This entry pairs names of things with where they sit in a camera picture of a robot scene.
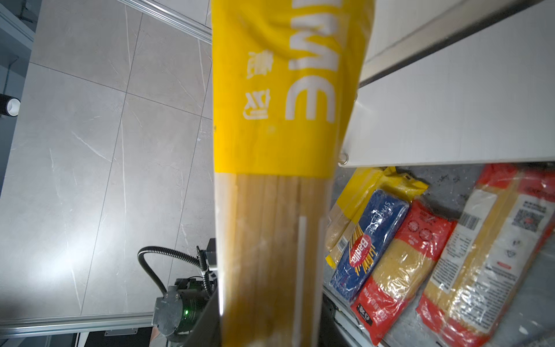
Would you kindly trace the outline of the yellow Pastatime spaghetti bag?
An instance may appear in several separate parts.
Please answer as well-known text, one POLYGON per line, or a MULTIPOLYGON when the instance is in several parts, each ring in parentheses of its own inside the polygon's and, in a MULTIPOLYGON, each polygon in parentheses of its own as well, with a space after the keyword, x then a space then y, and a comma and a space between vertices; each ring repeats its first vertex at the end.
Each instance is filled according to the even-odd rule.
POLYGON ((213 1, 224 346, 316 346, 330 195, 373 1, 213 1))

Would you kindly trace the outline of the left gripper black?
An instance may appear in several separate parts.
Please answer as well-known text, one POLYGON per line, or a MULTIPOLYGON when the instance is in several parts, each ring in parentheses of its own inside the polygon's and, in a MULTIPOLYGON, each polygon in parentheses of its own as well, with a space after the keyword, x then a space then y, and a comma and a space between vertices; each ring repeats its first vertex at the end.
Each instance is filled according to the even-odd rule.
POLYGON ((156 299, 153 326, 170 343, 215 343, 217 295, 198 277, 179 278, 156 299))

